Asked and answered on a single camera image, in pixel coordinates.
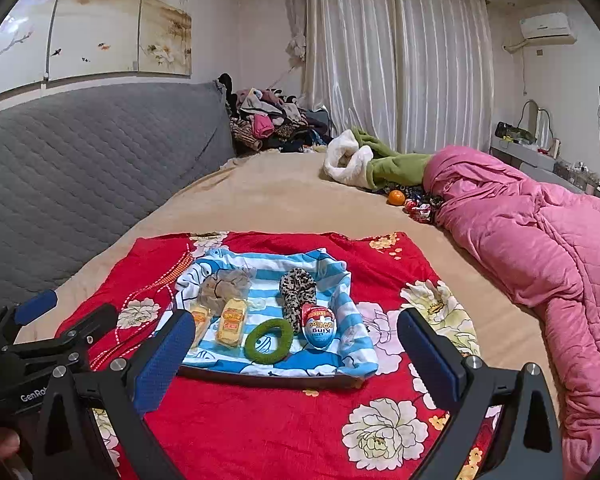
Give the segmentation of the person's hand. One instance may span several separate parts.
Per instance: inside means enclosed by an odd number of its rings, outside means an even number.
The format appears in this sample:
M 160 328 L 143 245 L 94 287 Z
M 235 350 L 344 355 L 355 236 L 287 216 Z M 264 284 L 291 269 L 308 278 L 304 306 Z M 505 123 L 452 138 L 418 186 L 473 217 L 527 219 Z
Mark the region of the person's hand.
M 20 448 L 20 437 L 15 430 L 0 428 L 0 460 L 4 462 L 16 455 Z

